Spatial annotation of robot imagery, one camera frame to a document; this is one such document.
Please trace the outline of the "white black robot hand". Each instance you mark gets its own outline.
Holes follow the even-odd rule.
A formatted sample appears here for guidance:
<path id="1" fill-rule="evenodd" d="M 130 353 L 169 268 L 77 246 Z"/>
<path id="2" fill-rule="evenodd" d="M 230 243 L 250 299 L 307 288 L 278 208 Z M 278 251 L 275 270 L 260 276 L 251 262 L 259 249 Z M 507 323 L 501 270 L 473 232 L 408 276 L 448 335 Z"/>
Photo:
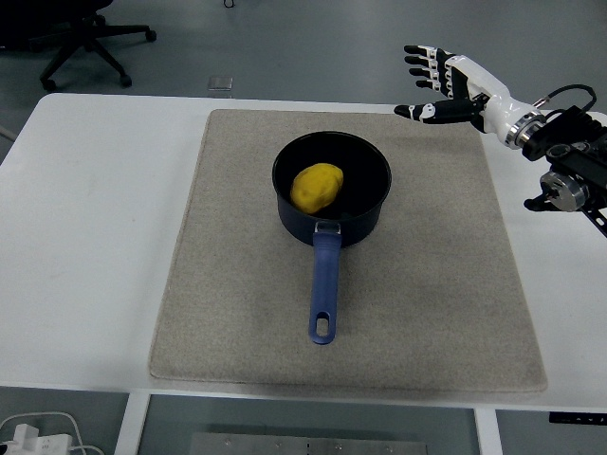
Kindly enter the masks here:
<path id="1" fill-rule="evenodd" d="M 398 105 L 395 113 L 426 124 L 468 122 L 478 131 L 494 134 L 511 149 L 522 146 L 522 134 L 544 123 L 533 105 L 515 100 L 508 88 L 472 59 L 425 45 L 406 45 L 405 63 L 416 86 L 442 94 L 441 101 Z"/>

